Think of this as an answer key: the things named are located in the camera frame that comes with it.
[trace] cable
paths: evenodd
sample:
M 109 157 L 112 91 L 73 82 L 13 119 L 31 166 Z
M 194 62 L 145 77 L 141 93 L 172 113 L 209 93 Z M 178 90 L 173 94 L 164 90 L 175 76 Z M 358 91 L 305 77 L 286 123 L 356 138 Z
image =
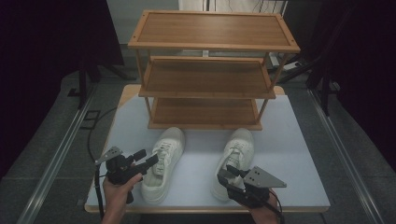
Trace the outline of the cable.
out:
M 274 3 L 273 13 L 275 11 L 276 2 L 277 2 L 277 0 L 275 0 L 275 3 Z
M 103 217 L 105 216 L 105 210 L 103 208 L 102 192 L 100 191 L 99 173 L 100 173 L 100 164 L 96 166 L 94 183 L 95 183 L 96 196 L 98 198 L 100 218 L 103 219 Z
M 228 7 L 230 8 L 231 12 L 233 12 L 233 9 L 231 8 L 231 0 L 228 0 Z
M 267 7 L 265 8 L 264 12 L 268 9 L 269 6 L 270 6 L 270 1 L 267 0 Z
M 99 122 L 102 118 L 104 118 L 107 114 L 109 114 L 111 111 L 113 111 L 115 109 L 117 109 L 117 108 L 114 107 L 112 109 L 107 110 L 107 112 L 105 114 L 103 114 L 101 117 L 99 117 L 96 122 Z M 90 129 L 90 132 L 88 133 L 87 149 L 88 149 L 88 153 L 90 154 L 92 162 L 95 163 L 96 159 L 92 155 L 91 143 L 90 143 L 92 131 L 93 131 L 93 129 Z M 96 165 L 96 170 L 95 170 L 94 185 L 95 185 L 96 197 L 98 198 L 100 218 L 103 219 L 103 217 L 105 216 L 105 210 L 103 207 L 102 192 L 100 190 L 100 181 L 99 181 L 100 177 L 102 177 L 102 176 L 100 176 L 100 164 L 98 164 L 98 165 Z
M 96 122 L 99 122 L 104 116 L 106 116 L 107 114 L 109 114 L 111 111 L 116 110 L 117 108 L 111 108 L 109 110 L 107 110 L 107 112 L 105 114 L 103 114 L 101 117 L 99 117 L 99 119 Z M 88 153 L 90 154 L 91 160 L 93 163 L 95 163 L 96 159 L 94 158 L 94 156 L 92 155 L 92 151 L 91 151 L 91 135 L 92 135 L 92 131 L 93 129 L 90 129 L 90 132 L 88 133 L 88 140 L 87 140 L 87 149 L 88 149 Z
M 256 6 L 260 3 L 260 0 L 257 0 Z M 254 6 L 253 10 L 251 12 L 254 12 L 254 9 L 256 9 L 256 6 Z

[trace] shoe rack shelf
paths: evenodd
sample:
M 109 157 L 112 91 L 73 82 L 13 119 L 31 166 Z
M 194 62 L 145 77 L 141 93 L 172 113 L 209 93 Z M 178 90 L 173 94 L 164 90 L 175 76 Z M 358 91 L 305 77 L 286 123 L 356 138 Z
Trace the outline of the shoe rack shelf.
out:
M 149 128 L 261 130 L 288 55 L 298 53 L 278 14 L 145 10 L 128 43 L 135 50 Z M 264 52 L 262 58 L 151 56 L 154 49 Z M 143 65 L 141 50 L 147 51 Z M 284 53 L 275 74 L 269 52 Z M 258 108 L 256 99 L 264 99 Z

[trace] table surface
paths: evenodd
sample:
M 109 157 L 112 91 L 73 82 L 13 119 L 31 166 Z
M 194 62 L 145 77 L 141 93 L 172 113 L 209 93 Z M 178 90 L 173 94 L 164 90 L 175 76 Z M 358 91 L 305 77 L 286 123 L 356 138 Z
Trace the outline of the table surface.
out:
M 119 147 L 124 156 L 144 148 L 148 155 L 164 130 L 148 129 L 149 115 L 145 101 L 135 96 L 139 85 L 127 85 L 120 98 L 104 152 Z M 276 87 L 262 117 L 264 129 L 252 131 L 255 156 L 251 163 L 287 183 L 274 189 L 285 212 L 325 212 L 330 202 L 315 164 L 283 90 Z M 171 176 L 171 187 L 160 204 L 145 203 L 140 184 L 134 187 L 134 202 L 127 205 L 135 213 L 247 213 L 234 201 L 221 202 L 210 192 L 216 180 L 215 169 L 232 130 L 183 130 L 186 146 Z M 101 166 L 101 175 L 106 167 Z M 91 186 L 85 204 L 88 212 L 98 212 L 98 202 Z

